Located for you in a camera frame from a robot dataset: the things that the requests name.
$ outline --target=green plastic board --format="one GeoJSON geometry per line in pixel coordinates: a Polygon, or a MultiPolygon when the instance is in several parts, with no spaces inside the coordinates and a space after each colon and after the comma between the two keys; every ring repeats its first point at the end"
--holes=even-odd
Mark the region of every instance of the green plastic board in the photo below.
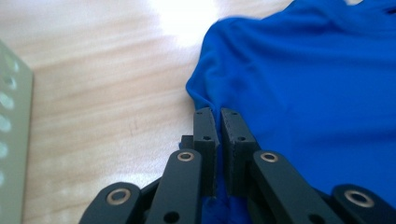
{"type": "Polygon", "coordinates": [[[0,223],[21,223],[33,73],[0,41],[0,223]]]}

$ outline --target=blue fabric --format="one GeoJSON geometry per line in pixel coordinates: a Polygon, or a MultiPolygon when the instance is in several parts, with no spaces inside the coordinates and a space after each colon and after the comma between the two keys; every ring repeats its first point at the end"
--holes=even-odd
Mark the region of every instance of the blue fabric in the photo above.
{"type": "MultiPolygon", "coordinates": [[[[261,148],[282,153],[314,188],[355,184],[396,206],[396,3],[296,0],[263,20],[207,32],[187,83],[196,108],[239,111],[261,148]]],[[[249,223],[245,201],[217,198],[203,223],[249,223]]]]}

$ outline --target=blue t-shirt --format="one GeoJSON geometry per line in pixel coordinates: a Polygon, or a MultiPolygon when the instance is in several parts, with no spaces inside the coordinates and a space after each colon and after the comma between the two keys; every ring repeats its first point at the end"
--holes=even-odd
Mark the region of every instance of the blue t-shirt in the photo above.
{"type": "MultiPolygon", "coordinates": [[[[261,148],[286,156],[312,187],[355,184],[396,207],[395,9],[296,0],[263,20],[218,21],[187,91],[197,109],[213,109],[218,131],[222,107],[239,111],[261,148]]],[[[218,181],[203,223],[249,223],[244,200],[218,181]]]]}

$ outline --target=metal screw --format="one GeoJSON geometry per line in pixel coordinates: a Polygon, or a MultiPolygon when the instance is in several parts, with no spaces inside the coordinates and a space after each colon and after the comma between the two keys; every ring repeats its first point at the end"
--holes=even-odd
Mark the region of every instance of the metal screw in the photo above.
{"type": "Polygon", "coordinates": [[[111,191],[108,195],[107,195],[107,202],[111,205],[120,205],[125,203],[126,201],[128,201],[129,198],[131,198],[131,191],[129,191],[128,189],[114,189],[113,191],[111,191]],[[115,198],[114,196],[117,193],[122,193],[122,197],[120,198],[115,198]]]}

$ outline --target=wooden table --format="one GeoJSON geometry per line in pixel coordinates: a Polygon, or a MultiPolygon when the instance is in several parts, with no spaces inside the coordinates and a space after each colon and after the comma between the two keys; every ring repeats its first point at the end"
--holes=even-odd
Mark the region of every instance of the wooden table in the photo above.
{"type": "Polygon", "coordinates": [[[162,175],[192,134],[185,83],[209,26],[290,0],[14,0],[0,39],[34,71],[24,223],[78,223],[95,195],[162,175]]]}

